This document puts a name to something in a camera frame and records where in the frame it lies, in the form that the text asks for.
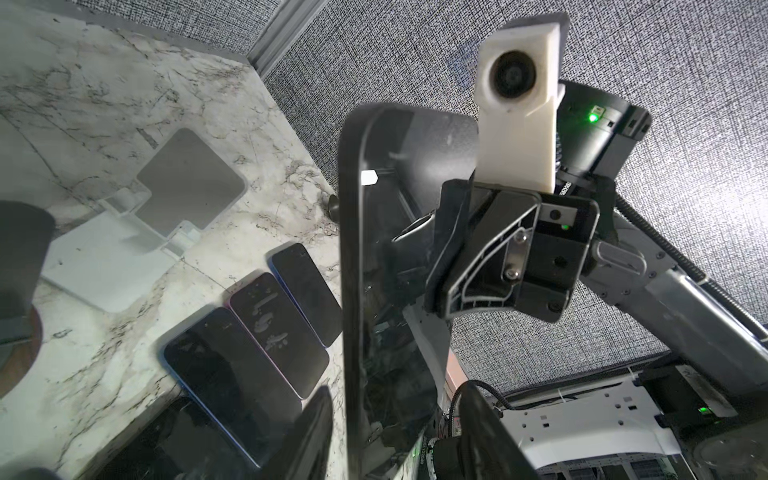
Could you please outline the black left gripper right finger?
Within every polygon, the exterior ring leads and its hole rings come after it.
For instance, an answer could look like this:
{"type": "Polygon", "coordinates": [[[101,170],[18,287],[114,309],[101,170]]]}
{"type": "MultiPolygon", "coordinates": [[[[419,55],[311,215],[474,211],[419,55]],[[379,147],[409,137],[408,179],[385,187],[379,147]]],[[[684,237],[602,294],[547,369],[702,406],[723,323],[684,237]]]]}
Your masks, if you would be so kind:
{"type": "Polygon", "coordinates": [[[497,414],[472,383],[462,385],[459,413],[466,479],[538,479],[539,476],[497,414]]]}

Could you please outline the purple phone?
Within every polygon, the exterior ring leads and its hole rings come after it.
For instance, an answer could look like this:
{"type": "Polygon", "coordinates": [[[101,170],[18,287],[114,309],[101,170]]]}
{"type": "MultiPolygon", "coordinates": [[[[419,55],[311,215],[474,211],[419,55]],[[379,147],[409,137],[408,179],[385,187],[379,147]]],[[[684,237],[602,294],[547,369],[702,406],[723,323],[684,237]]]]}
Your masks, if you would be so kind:
{"type": "Polygon", "coordinates": [[[342,333],[342,310],[308,250],[291,244],[271,255],[268,265],[320,343],[331,347],[342,333]]]}

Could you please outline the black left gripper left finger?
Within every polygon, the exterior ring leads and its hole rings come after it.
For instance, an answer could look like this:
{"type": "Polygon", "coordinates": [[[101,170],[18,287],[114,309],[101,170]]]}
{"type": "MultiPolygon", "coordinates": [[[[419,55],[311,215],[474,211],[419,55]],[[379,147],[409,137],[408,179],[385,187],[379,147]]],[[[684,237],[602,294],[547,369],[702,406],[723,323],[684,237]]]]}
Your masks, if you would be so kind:
{"type": "Polygon", "coordinates": [[[326,476],[333,434],[333,400],[321,386],[284,437],[257,479],[322,480],[326,476]]]}

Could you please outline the black phone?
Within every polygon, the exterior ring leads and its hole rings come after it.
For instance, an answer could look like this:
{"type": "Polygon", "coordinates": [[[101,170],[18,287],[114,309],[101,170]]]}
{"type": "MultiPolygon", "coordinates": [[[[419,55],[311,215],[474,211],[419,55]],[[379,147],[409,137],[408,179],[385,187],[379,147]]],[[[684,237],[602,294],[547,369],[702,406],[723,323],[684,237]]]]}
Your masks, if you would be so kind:
{"type": "Polygon", "coordinates": [[[172,335],[160,357],[259,469],[301,415],[291,386],[226,308],[215,308],[172,335]]]}
{"type": "Polygon", "coordinates": [[[257,468],[193,400],[180,397],[95,474],[97,479],[254,479],[257,468]]]}
{"type": "Polygon", "coordinates": [[[434,295],[451,258],[478,128],[456,113],[356,107],[338,151],[348,475],[415,479],[447,401],[451,325],[434,295]]]}

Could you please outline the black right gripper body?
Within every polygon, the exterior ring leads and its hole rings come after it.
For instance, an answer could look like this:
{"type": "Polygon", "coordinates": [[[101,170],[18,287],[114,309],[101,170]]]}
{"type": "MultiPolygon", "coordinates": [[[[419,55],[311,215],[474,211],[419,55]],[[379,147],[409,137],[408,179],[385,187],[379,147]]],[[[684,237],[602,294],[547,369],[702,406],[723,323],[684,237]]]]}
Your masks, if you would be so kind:
{"type": "Polygon", "coordinates": [[[547,323],[570,303],[600,218],[589,198],[471,180],[445,182],[435,214],[426,311],[514,310],[547,323]]]}

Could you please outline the blue phone mid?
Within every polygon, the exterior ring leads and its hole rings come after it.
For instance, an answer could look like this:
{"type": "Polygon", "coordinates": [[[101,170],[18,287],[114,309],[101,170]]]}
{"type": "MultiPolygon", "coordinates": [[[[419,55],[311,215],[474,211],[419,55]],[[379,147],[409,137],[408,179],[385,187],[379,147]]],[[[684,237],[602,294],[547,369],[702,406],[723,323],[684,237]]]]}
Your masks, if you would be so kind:
{"type": "Polygon", "coordinates": [[[228,305],[297,396],[309,398],[329,355],[275,277],[259,275],[232,294],[228,305]]]}

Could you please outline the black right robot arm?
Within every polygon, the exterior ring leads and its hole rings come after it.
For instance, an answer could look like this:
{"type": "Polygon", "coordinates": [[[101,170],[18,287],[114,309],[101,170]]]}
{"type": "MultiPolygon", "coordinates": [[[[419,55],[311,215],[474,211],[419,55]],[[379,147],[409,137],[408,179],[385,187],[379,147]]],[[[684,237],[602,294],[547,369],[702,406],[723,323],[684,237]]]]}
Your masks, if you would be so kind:
{"type": "Polygon", "coordinates": [[[582,283],[668,354],[613,384],[569,380],[562,400],[504,403],[490,437],[448,430],[423,455],[431,478],[502,479],[509,441],[527,475],[628,468],[647,454],[679,456],[695,479],[766,476],[766,330],[616,191],[651,123],[642,107],[567,84],[556,190],[542,199],[525,265],[495,268],[491,285],[506,306],[553,322],[582,283]]]}

